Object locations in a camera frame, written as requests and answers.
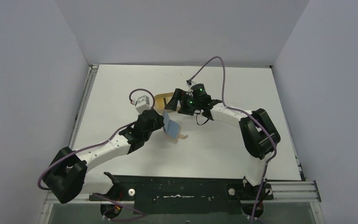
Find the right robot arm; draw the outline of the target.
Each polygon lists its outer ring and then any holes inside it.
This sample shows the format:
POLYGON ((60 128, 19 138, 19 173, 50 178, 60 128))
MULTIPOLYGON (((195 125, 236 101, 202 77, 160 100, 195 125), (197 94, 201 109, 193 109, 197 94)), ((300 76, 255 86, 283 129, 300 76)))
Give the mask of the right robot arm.
POLYGON ((241 131, 245 149, 250 154, 244 179, 244 195, 256 199, 262 193, 266 165, 276 156, 276 146, 281 141, 279 132, 268 113, 260 108, 255 111, 226 106, 222 100, 207 94, 203 84, 194 84, 188 91, 175 89, 170 100, 164 100, 164 109, 193 116, 200 114, 207 120, 221 121, 241 131))

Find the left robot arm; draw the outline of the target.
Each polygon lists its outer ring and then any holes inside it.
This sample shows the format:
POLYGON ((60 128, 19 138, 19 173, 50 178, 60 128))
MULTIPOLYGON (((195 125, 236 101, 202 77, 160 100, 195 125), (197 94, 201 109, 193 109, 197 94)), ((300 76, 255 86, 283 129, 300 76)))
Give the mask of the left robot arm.
POLYGON ((138 119, 118 128, 107 140, 72 150, 64 147, 38 179, 45 183, 60 203, 68 203, 79 194, 102 194, 107 200, 119 196, 119 187, 110 173, 88 177, 87 173, 113 158, 135 152, 150 139, 151 134, 164 127, 164 117, 154 109, 143 111, 138 119))

